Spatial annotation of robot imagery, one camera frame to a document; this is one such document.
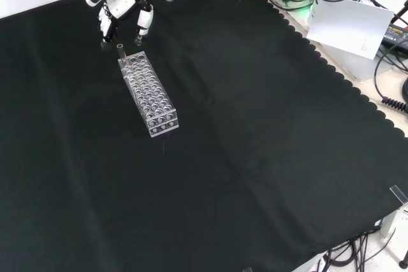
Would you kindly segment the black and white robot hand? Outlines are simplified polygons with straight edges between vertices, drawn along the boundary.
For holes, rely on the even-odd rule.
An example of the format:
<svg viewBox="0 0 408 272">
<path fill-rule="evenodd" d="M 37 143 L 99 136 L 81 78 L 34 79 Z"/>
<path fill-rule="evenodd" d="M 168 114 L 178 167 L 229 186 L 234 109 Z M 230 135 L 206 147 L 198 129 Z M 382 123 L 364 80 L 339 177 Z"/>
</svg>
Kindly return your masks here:
<svg viewBox="0 0 408 272">
<path fill-rule="evenodd" d="M 106 48 L 117 35 L 120 21 L 128 18 L 134 11 L 138 12 L 136 39 L 138 46 L 149 33 L 154 17 L 154 7 L 147 0 L 85 0 L 89 6 L 101 3 L 98 13 L 98 28 L 102 35 L 101 46 Z"/>
</svg>

